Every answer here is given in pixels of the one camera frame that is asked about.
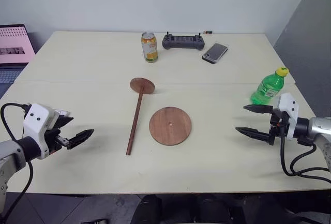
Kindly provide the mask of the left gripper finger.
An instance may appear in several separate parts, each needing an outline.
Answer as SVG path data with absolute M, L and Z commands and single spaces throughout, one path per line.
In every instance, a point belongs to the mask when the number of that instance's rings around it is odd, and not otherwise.
M 55 123 L 53 125 L 53 128 L 55 129 L 60 129 L 67 125 L 70 121 L 72 121 L 74 118 L 71 116 L 64 116 L 64 115 L 59 115 L 55 118 Z
M 80 145 L 81 143 L 85 142 L 94 132 L 94 129 L 87 129 L 78 134 L 75 137 L 68 140 L 68 144 L 66 148 L 68 150 L 73 149 L 74 147 Z

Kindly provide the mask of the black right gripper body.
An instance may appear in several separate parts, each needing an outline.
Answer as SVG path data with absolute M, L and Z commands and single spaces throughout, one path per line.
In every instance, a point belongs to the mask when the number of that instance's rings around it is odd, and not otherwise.
M 270 119 L 269 140 L 285 137 L 289 128 L 290 116 L 285 111 L 273 110 Z

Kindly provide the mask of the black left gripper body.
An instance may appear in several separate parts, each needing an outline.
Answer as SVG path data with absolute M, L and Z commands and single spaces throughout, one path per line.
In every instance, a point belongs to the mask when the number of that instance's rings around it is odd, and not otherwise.
M 45 132 L 45 142 L 49 149 L 49 155 L 59 151 L 63 145 L 58 143 L 56 137 L 60 135 L 61 130 L 53 128 Z

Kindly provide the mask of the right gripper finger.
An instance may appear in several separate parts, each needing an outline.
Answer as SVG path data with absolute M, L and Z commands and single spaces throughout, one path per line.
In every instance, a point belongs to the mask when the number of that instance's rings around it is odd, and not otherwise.
M 263 105 L 263 104 L 249 104 L 243 107 L 244 109 L 254 112 L 254 113 L 273 113 L 273 106 Z
M 241 134 L 246 135 L 252 139 L 264 141 L 269 145 L 274 145 L 275 136 L 269 133 L 259 132 L 257 129 L 248 127 L 236 127 L 235 129 Z

